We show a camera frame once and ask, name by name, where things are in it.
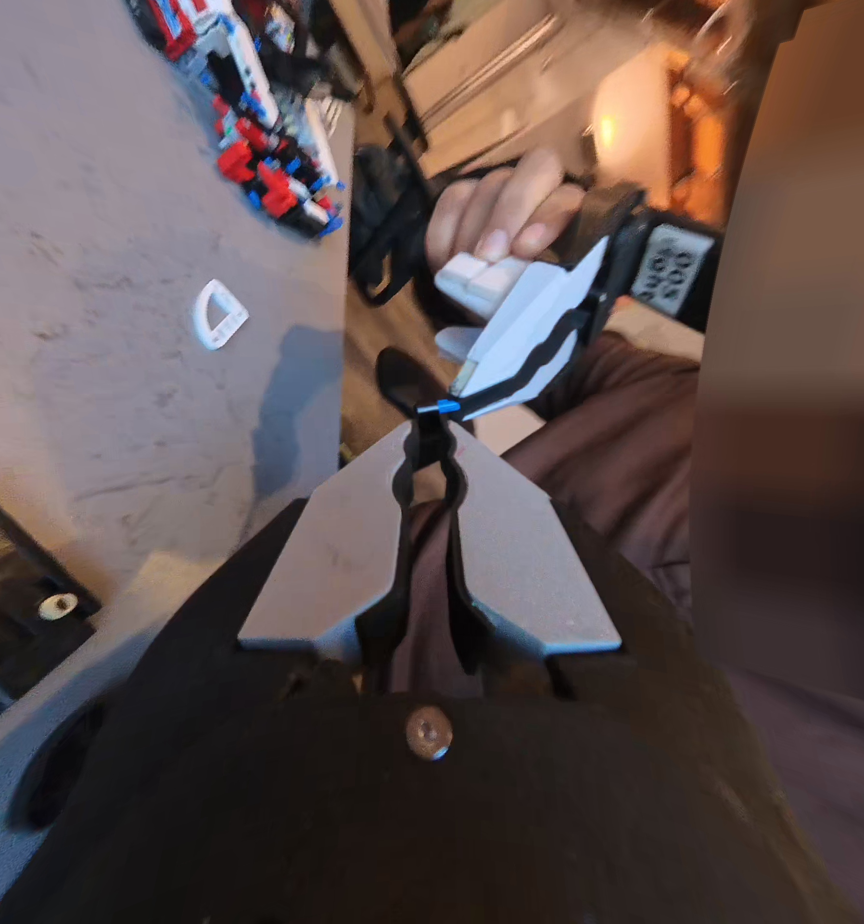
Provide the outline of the black backpack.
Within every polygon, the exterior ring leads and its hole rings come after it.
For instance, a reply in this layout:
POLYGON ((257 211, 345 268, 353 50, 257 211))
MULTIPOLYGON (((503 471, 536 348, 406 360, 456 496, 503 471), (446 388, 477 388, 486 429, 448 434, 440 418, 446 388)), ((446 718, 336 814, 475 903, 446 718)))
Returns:
POLYGON ((435 196, 409 145, 366 144, 354 157, 348 275, 371 308, 430 276, 426 231, 435 196))

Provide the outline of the person's right hand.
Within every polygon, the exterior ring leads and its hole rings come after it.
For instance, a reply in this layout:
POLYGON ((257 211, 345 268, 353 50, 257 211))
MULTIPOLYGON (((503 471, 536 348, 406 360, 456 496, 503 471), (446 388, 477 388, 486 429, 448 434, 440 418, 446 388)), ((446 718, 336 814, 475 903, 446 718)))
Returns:
POLYGON ((583 204, 584 189, 565 176, 553 149, 536 148, 514 167, 452 182, 438 198, 426 229, 430 271, 441 270, 460 253, 488 263, 536 259, 583 204))

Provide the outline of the black triangular holed brick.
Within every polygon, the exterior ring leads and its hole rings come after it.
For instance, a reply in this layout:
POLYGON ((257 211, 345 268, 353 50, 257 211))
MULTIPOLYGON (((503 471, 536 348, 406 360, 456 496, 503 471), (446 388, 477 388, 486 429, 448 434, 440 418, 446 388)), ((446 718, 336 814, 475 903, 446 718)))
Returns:
POLYGON ((404 442, 404 458, 411 476, 446 461, 453 440, 448 416, 438 410, 418 412, 404 442))

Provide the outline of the red white toy car model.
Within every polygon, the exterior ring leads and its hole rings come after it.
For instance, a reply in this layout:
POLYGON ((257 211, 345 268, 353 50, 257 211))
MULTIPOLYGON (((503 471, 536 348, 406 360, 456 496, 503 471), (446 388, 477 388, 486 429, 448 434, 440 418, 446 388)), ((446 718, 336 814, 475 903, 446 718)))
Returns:
POLYGON ((138 32, 207 97, 219 173, 305 239, 343 225, 331 122, 352 99, 296 2, 128 1, 138 32))

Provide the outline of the person's brown shirt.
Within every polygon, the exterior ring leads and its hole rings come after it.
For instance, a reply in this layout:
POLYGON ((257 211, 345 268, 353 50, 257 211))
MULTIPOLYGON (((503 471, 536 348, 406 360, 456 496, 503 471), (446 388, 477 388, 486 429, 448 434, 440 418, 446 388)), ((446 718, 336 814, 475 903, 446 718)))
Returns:
MULTIPOLYGON (((603 333, 571 372, 533 402, 544 426, 504 460, 657 587, 623 631, 634 658, 652 641, 692 648, 689 488, 699 365, 603 333)), ((473 696, 448 625, 443 501, 411 510, 411 610, 392 692, 473 696)))

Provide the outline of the grey desk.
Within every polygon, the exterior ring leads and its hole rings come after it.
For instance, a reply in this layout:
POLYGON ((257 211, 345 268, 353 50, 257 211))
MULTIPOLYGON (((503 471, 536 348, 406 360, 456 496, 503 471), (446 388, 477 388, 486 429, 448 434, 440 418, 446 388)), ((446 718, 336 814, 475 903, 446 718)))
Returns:
POLYGON ((123 2, 0 2, 0 506, 103 604, 0 715, 0 897, 44 838, 6 827, 36 750, 336 468, 347 230, 256 214, 210 115, 123 2), (250 315, 216 351, 212 279, 250 315))

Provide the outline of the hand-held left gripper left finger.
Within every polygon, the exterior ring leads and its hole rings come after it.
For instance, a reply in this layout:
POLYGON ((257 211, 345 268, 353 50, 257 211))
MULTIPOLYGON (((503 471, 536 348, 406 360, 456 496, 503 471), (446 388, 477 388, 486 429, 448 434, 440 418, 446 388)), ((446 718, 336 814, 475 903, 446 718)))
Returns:
POLYGON ((306 500, 238 633, 246 650, 367 667, 403 636, 414 426, 401 424, 306 500))

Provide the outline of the white curved frame brick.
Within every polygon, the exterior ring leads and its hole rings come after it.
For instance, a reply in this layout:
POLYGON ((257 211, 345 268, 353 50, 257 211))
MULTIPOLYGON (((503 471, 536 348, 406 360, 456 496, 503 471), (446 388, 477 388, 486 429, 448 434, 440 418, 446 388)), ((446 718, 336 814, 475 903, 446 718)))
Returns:
POLYGON ((248 309, 218 279, 195 297, 192 320, 199 343, 209 351, 223 348, 249 319, 248 309))

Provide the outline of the black brick plate assembly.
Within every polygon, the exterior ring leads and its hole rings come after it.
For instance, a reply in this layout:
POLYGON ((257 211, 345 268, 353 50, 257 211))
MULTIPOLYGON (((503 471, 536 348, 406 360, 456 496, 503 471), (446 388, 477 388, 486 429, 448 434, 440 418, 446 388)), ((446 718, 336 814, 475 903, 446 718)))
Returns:
POLYGON ((102 603, 0 507, 0 710, 95 634, 102 603))

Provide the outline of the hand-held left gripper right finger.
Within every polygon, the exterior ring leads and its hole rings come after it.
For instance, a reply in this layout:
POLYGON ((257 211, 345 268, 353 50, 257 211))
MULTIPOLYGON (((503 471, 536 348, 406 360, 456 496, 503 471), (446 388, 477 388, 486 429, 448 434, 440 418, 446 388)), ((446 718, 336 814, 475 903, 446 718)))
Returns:
POLYGON ((459 425, 447 429, 449 629, 464 672, 620 651, 549 495, 459 425))

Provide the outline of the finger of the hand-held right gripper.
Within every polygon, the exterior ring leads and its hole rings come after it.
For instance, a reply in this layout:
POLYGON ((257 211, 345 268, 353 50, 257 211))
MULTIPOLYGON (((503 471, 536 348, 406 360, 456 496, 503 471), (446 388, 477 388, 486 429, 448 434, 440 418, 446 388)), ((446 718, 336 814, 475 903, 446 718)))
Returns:
POLYGON ((558 334, 552 334, 529 354, 518 372, 460 398, 460 422, 474 421, 537 398, 571 362, 578 350, 578 341, 578 331, 570 331, 563 341, 558 334))
POLYGON ((587 298, 607 256, 601 237, 572 269, 543 260, 488 262, 460 253, 449 261, 449 298, 477 326, 449 329, 449 360, 460 365, 449 392, 472 397, 507 382, 557 323, 587 298))

